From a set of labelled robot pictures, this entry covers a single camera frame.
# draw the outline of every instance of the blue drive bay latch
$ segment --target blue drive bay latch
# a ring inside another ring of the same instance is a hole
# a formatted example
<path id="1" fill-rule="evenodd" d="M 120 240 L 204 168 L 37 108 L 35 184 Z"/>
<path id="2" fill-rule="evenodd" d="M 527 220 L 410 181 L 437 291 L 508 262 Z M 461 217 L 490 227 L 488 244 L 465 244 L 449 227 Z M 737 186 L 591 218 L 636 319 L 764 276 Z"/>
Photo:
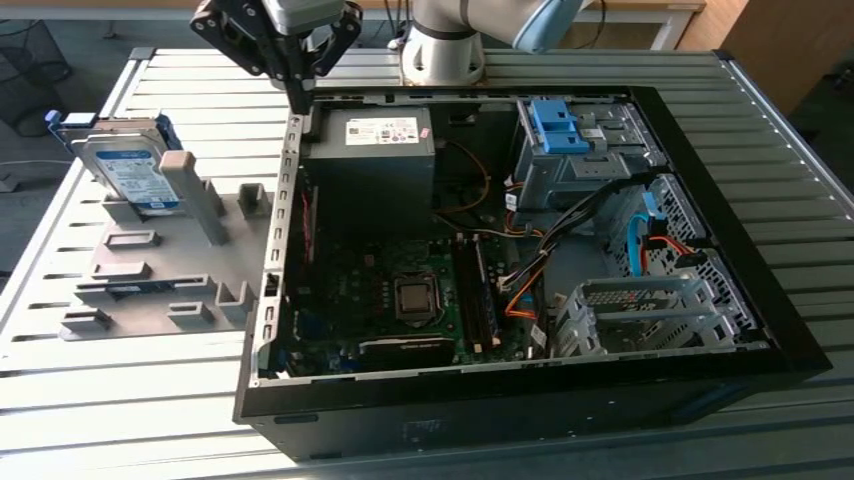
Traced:
<path id="1" fill-rule="evenodd" d="M 531 120 L 543 137 L 545 153 L 587 153 L 589 143 L 575 128 L 575 116 L 564 100 L 531 100 Z"/>

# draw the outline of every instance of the floor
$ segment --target floor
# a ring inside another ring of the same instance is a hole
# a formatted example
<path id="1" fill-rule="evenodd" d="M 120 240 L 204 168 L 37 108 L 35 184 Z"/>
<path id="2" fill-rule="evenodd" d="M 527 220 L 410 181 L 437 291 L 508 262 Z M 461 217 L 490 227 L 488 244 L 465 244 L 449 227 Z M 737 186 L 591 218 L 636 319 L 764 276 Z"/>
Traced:
<path id="1" fill-rule="evenodd" d="M 364 47 L 385 45 L 386 22 L 370 22 L 360 39 Z M 96 111 L 106 98 L 130 50 L 137 46 L 160 48 L 204 48 L 182 22 L 118 22 L 117 37 L 101 39 L 105 22 L 49 22 L 53 37 L 74 69 L 71 77 L 55 88 L 69 111 Z M 827 164 L 848 186 L 854 186 L 854 93 L 832 90 L 831 83 L 819 84 L 792 115 L 792 123 L 809 132 L 811 143 Z M 66 167 L 57 163 L 18 164 L 10 162 L 69 161 L 70 155 L 51 137 L 18 138 L 0 123 L 0 176 L 13 174 L 17 191 L 0 194 L 0 289 L 3 277 L 14 268 L 29 237 L 46 209 Z"/>

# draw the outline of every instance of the sticker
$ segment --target sticker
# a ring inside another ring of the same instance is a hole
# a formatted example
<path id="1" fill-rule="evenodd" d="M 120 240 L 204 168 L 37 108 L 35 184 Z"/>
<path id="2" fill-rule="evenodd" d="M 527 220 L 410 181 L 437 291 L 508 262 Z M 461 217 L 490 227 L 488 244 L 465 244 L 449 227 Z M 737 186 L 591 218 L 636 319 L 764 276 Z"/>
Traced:
<path id="1" fill-rule="evenodd" d="M 545 332 L 536 325 L 531 325 L 531 338 L 540 348 L 545 348 Z"/>
<path id="2" fill-rule="evenodd" d="M 504 204 L 506 205 L 506 210 L 516 211 L 516 196 L 512 193 L 504 194 Z"/>
<path id="3" fill-rule="evenodd" d="M 581 128 L 580 132 L 584 138 L 604 138 L 600 128 Z"/>
<path id="4" fill-rule="evenodd" d="M 418 142 L 414 117 L 353 118 L 346 122 L 345 128 L 346 145 L 398 145 Z"/>
<path id="5" fill-rule="evenodd" d="M 94 156 L 109 182 L 128 202 L 153 210 L 177 207 L 177 195 L 148 150 L 101 151 Z"/>

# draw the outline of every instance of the motherboard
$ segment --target motherboard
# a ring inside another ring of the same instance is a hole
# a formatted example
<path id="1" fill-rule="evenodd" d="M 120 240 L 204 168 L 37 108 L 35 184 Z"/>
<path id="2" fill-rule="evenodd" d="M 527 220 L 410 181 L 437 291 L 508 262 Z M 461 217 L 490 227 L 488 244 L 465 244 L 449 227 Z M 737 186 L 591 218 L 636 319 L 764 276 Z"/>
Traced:
<path id="1" fill-rule="evenodd" d="M 528 320 L 497 312 L 504 248 L 498 237 L 461 235 L 332 244 L 296 289 L 293 374 L 521 359 Z"/>

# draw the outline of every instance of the power supply label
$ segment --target power supply label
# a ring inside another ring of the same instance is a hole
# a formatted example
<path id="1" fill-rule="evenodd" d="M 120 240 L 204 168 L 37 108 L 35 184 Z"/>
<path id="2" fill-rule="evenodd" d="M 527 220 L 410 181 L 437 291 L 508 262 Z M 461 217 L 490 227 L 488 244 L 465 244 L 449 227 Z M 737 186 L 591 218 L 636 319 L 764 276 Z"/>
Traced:
<path id="1" fill-rule="evenodd" d="M 138 208 L 165 211 L 177 207 L 177 195 L 157 170 L 148 150 L 101 151 L 94 154 L 109 182 Z"/>
<path id="2" fill-rule="evenodd" d="M 398 145 L 417 143 L 414 117 L 353 118 L 346 121 L 346 145 Z"/>

